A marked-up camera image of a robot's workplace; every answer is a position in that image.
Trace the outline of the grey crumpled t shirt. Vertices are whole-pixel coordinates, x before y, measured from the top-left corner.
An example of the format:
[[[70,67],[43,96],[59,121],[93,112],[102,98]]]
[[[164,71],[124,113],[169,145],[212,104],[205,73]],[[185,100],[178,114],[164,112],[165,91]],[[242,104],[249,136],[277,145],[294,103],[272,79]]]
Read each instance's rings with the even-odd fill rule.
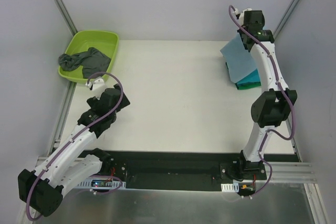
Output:
[[[111,59],[94,47],[87,51],[73,55],[62,54],[58,58],[59,66],[63,71],[75,71],[82,66],[82,77],[89,78],[96,72],[106,72]]]

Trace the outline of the left aluminium frame post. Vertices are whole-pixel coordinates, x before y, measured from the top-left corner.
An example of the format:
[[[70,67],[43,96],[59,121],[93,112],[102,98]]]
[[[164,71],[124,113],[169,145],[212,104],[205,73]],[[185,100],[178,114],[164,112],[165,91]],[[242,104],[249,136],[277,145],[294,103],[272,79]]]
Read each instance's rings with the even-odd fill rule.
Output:
[[[67,27],[69,28],[71,34],[74,36],[77,32],[78,29],[73,21],[73,19],[71,18],[69,11],[64,3],[63,0],[54,0],[61,16],[63,17]]]

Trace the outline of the front aluminium rail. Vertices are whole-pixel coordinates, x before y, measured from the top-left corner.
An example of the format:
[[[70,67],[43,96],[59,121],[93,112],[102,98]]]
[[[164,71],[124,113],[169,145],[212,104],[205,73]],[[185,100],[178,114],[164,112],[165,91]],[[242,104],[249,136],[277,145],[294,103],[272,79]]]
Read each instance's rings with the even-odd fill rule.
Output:
[[[103,170],[103,166],[106,165],[109,159],[102,163],[101,171]],[[277,183],[286,183],[286,182],[293,182],[293,183],[307,183],[314,180],[314,174],[311,169],[310,164],[308,163],[301,163],[301,162],[268,162],[265,163],[266,165],[266,180],[270,179],[271,181],[275,181]],[[100,175],[97,172],[96,174],[90,174],[88,178],[100,178],[100,179],[119,179],[114,175]],[[233,182],[239,183],[251,183],[253,180],[248,182],[244,181],[237,181],[234,180]]]

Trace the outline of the teal folded t shirt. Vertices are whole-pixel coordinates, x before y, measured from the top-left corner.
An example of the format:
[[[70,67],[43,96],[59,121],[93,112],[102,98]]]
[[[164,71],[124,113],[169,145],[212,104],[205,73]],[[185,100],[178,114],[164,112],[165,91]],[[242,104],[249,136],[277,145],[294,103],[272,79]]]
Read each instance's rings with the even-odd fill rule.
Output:
[[[235,85],[238,82],[260,82],[260,77],[256,64],[247,63],[226,63],[229,79]]]

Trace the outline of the green folded t shirt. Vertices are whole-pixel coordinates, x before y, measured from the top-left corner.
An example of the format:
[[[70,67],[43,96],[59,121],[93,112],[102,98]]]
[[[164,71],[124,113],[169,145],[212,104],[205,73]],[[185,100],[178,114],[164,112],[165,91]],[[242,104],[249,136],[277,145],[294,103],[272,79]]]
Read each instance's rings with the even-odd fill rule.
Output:
[[[260,82],[238,82],[235,83],[237,90],[248,90],[256,87],[260,87]]]

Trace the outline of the lime green plastic basin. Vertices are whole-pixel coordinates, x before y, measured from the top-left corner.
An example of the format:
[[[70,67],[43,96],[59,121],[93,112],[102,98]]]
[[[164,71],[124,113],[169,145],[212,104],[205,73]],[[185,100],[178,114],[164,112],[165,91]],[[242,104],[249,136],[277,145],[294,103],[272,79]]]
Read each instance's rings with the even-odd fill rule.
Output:
[[[119,36],[116,33],[104,30],[83,30],[76,33],[68,45],[65,54],[73,56],[75,54],[87,53],[90,48],[94,48],[110,59],[108,65],[103,69],[111,72],[118,51]],[[75,83],[84,84],[89,77],[87,68],[79,65],[76,69],[67,71],[63,67],[58,67],[61,77]]]

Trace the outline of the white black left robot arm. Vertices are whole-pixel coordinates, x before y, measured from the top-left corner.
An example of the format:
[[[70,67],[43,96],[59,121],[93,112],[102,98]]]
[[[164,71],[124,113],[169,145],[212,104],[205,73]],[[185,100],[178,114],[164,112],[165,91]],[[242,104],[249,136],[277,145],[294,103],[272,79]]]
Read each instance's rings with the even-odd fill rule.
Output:
[[[103,91],[89,98],[87,103],[89,110],[81,115],[68,139],[33,171],[24,169],[18,175],[19,198],[26,204],[29,220],[34,220],[30,209],[48,217],[78,183],[94,174],[106,176],[110,173],[111,158],[98,148],[76,165],[73,162],[110,128],[117,113],[130,105],[130,101],[123,87],[115,84],[112,88],[103,86]]]

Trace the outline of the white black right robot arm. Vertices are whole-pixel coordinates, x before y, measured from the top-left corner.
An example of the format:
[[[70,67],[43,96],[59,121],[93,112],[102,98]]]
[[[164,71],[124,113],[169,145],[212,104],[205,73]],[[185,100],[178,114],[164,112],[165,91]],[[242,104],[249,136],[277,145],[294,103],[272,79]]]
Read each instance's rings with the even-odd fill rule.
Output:
[[[264,152],[272,133],[291,140],[277,131],[289,116],[294,117],[297,92],[289,89],[281,74],[275,51],[275,40],[271,30],[265,30],[265,18],[260,10],[250,8],[238,11],[229,6],[229,15],[238,27],[240,39],[255,60],[261,83],[261,95],[251,106],[254,122],[249,140],[240,152],[237,161],[228,166],[226,175],[243,181],[264,169]]]

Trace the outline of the light blue t shirt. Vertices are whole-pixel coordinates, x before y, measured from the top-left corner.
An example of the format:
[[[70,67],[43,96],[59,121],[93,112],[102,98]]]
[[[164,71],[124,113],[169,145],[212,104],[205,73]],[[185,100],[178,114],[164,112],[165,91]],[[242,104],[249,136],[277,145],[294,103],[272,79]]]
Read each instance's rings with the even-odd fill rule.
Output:
[[[226,63],[247,63],[254,62],[251,54],[244,48],[240,35],[237,34],[229,41],[221,50],[221,54],[225,58]]]

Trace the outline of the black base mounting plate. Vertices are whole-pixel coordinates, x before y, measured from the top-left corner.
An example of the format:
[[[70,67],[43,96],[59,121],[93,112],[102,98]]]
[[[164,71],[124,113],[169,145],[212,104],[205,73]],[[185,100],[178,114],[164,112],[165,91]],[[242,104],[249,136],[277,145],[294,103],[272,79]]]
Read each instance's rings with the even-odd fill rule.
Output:
[[[238,153],[172,153],[108,151],[109,161],[100,175],[114,175],[127,189],[220,191],[238,179],[266,180],[266,165],[241,173]]]

